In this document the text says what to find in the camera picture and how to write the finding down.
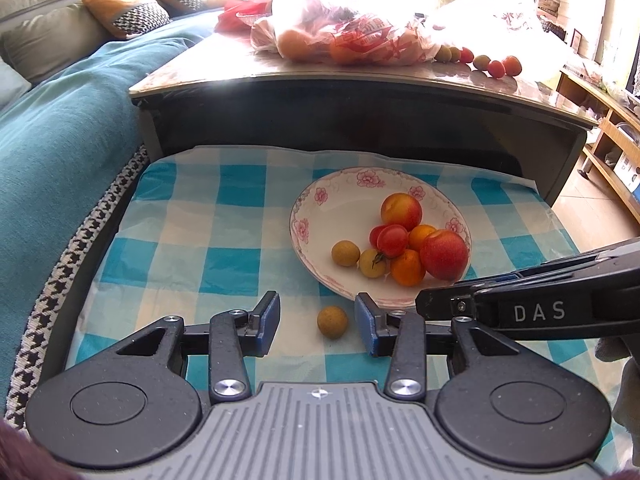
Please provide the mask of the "brown longan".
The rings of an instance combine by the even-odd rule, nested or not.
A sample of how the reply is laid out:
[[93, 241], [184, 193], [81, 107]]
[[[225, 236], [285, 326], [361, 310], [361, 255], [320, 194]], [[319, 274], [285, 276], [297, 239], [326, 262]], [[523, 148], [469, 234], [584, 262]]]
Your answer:
[[326, 338], [340, 339], [348, 329], [348, 316], [340, 307], [325, 307], [318, 313], [317, 326]]

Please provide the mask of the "red tomato on table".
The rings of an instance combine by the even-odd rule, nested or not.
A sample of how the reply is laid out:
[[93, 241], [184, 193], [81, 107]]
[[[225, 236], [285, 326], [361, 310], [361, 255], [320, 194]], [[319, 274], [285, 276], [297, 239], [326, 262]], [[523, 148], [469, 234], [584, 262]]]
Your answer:
[[503, 62], [498, 60], [491, 60], [487, 65], [487, 73], [495, 79], [500, 79], [506, 76], [506, 68]]

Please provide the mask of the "tan longan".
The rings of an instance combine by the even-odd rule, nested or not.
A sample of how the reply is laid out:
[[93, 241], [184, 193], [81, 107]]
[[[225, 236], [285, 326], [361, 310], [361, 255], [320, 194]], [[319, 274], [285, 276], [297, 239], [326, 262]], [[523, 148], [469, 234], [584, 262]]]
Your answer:
[[356, 266], [360, 258], [360, 249], [351, 240], [340, 240], [331, 249], [331, 257], [335, 264], [351, 268]]

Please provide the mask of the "yellow loquat fruit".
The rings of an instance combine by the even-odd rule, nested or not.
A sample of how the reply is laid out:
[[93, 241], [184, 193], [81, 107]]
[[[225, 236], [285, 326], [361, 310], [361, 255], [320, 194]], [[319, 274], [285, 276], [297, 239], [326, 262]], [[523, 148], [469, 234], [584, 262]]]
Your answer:
[[375, 248], [366, 249], [361, 253], [358, 266], [361, 274], [372, 280], [382, 278], [387, 273], [386, 258]]

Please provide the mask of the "dark coffee table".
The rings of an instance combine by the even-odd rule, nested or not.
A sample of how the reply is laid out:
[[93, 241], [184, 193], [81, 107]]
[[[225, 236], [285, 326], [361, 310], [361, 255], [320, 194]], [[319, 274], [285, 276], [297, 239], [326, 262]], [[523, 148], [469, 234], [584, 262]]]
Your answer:
[[593, 120], [558, 92], [463, 64], [296, 64], [215, 34], [129, 90], [153, 158], [198, 145], [350, 151], [488, 169], [553, 203]]

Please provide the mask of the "red yellow peach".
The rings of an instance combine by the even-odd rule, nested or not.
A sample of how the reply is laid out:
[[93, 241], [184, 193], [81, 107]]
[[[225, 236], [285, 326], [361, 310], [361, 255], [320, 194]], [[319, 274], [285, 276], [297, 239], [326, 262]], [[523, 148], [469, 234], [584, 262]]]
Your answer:
[[422, 221], [423, 211], [419, 201], [408, 193], [393, 193], [381, 205], [383, 224], [398, 224], [407, 231], [413, 230]]

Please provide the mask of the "teal sofa blanket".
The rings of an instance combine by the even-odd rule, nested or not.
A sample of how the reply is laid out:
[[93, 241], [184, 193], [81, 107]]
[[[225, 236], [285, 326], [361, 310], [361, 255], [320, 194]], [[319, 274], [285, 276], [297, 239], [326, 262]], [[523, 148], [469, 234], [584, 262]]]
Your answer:
[[1, 392], [51, 271], [141, 144], [128, 90], [214, 30], [214, 11], [114, 40], [1, 115]]

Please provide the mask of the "houndstooth stool edge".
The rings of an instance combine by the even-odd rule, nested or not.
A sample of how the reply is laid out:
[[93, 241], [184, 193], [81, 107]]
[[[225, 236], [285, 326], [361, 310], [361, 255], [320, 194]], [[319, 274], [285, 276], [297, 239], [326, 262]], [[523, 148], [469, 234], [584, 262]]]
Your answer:
[[140, 146], [76, 230], [44, 283], [27, 318], [6, 390], [3, 418], [10, 426], [25, 429], [26, 405], [43, 378], [55, 321], [72, 286], [79, 282], [78, 274], [88, 255], [98, 247], [99, 236], [106, 232], [107, 223], [115, 218], [117, 207], [125, 203], [126, 193], [134, 188], [148, 163], [148, 152]]

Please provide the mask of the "orange-red fruit table end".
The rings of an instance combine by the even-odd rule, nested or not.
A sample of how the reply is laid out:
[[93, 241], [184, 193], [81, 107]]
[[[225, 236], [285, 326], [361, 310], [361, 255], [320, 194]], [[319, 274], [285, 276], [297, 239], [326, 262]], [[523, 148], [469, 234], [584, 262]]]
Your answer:
[[504, 71], [510, 77], [516, 77], [522, 72], [521, 61], [515, 55], [506, 56], [502, 60]]

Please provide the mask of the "plastic bag of fruit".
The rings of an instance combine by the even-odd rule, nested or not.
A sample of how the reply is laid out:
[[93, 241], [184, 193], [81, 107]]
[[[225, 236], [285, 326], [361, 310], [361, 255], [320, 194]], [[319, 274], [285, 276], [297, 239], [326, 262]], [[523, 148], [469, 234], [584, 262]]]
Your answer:
[[348, 0], [228, 0], [216, 31], [294, 63], [411, 66], [442, 50], [422, 18], [393, 20]]

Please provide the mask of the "longan on table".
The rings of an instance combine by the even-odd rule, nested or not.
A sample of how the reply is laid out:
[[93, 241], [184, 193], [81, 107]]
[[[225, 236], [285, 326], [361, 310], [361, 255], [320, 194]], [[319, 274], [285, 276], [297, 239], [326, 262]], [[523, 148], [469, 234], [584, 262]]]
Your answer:
[[477, 55], [473, 60], [473, 66], [477, 70], [481, 70], [482, 72], [486, 72], [488, 70], [489, 64], [491, 62], [491, 58], [486, 54]]
[[451, 63], [457, 63], [460, 61], [461, 51], [457, 47], [450, 47], [449, 52], [450, 52]]
[[443, 44], [436, 53], [434, 60], [439, 63], [450, 63], [452, 58], [450, 47]]

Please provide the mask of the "orange mandarin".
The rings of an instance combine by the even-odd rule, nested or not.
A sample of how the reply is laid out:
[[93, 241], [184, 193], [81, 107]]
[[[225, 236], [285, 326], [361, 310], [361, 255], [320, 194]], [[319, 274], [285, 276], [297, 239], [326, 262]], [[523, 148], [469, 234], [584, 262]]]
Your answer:
[[430, 224], [419, 224], [409, 232], [408, 247], [418, 252], [424, 240], [436, 231]]
[[399, 257], [390, 262], [390, 275], [401, 286], [419, 285], [425, 276], [419, 253], [413, 249], [406, 249]]

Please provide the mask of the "wooden shelf unit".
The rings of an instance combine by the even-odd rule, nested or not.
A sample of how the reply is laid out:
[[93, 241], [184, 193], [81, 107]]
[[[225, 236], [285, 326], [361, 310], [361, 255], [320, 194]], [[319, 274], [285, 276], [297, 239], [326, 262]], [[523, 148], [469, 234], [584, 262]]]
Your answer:
[[567, 67], [560, 71], [556, 91], [591, 112], [597, 123], [591, 129], [596, 136], [582, 148], [585, 160], [578, 174], [586, 180], [593, 171], [602, 177], [639, 220], [639, 117]]

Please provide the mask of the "red tomato with stem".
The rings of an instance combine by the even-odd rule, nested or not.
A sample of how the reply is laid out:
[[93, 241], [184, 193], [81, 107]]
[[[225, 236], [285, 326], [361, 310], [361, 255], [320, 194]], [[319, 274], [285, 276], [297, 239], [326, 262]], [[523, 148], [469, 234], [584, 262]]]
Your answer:
[[386, 228], [378, 237], [378, 251], [386, 259], [399, 257], [408, 246], [408, 231], [400, 224], [386, 224]]

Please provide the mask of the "large red apple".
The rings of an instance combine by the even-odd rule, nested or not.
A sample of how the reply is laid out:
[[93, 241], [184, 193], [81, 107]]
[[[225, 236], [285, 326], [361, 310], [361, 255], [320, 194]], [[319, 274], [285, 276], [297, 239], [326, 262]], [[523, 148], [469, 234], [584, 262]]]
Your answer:
[[470, 251], [463, 238], [449, 230], [436, 230], [425, 237], [419, 256], [425, 271], [441, 281], [460, 280], [469, 263]]

